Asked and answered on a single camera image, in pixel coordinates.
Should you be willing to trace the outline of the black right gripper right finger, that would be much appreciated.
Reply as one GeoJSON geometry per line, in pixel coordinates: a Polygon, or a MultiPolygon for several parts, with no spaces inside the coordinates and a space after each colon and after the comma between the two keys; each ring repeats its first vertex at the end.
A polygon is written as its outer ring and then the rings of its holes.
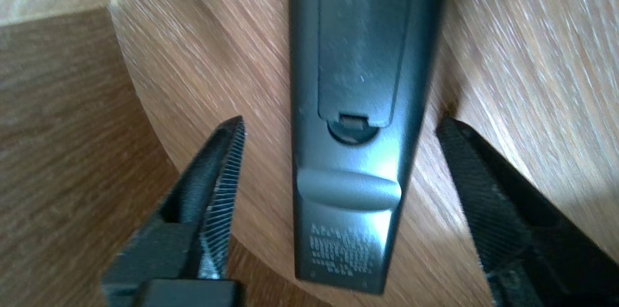
{"type": "Polygon", "coordinates": [[[496,307],[616,307],[618,264],[468,124],[435,130],[496,307]]]}

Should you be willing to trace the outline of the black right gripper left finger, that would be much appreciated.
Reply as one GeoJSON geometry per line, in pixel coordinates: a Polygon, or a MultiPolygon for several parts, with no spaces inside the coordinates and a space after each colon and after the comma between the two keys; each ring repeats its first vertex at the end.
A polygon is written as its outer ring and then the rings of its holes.
{"type": "Polygon", "coordinates": [[[109,307],[242,307],[226,278],[245,122],[222,122],[159,208],[115,257],[101,287],[109,307]]]}

